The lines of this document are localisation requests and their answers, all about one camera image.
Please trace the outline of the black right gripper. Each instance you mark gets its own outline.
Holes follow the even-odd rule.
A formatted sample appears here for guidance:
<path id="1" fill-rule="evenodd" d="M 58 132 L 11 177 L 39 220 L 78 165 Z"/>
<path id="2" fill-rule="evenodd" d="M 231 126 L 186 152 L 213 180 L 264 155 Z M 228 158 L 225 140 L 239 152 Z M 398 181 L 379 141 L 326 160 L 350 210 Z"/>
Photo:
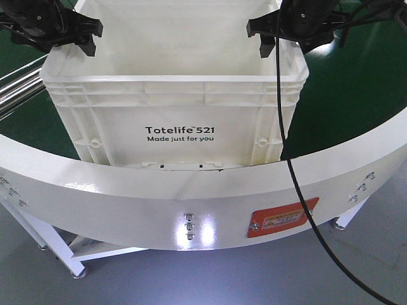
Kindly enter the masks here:
<path id="1" fill-rule="evenodd" d="M 334 29 L 344 24 L 348 13 L 335 11 L 338 1 L 283 1 L 280 13 L 266 14 L 247 22 L 247 37 L 260 34 L 260 57 L 268 58 L 275 47 L 275 38 L 296 41 L 302 53 L 333 41 Z"/>

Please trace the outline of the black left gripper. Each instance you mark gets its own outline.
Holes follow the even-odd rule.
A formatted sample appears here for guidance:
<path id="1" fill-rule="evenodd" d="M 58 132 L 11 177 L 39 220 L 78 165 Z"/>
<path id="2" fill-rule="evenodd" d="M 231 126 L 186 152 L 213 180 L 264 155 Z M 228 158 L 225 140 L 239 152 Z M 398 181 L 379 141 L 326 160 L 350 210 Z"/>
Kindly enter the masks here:
<path id="1" fill-rule="evenodd" d="M 61 1 L 1 1 L 1 29 L 10 32 L 12 43 L 44 53 L 52 49 L 54 40 L 68 32 L 77 36 L 74 44 L 86 56 L 94 57 L 92 35 L 102 37 L 103 24 L 99 19 L 67 11 Z"/>

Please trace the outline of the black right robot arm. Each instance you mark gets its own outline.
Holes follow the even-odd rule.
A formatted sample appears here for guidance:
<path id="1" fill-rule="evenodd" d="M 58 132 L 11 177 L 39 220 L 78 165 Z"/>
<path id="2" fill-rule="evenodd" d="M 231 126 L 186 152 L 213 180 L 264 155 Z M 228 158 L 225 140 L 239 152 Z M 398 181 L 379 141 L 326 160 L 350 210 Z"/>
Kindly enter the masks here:
<path id="1" fill-rule="evenodd" d="M 261 58 L 267 58 L 278 38 L 297 42 L 306 54 L 334 39 L 342 30 L 343 47 L 351 27 L 394 20 L 406 31 L 406 1 L 361 1 L 350 13 L 336 11 L 339 1 L 282 1 L 280 8 L 247 23 L 249 37 L 259 34 Z"/>

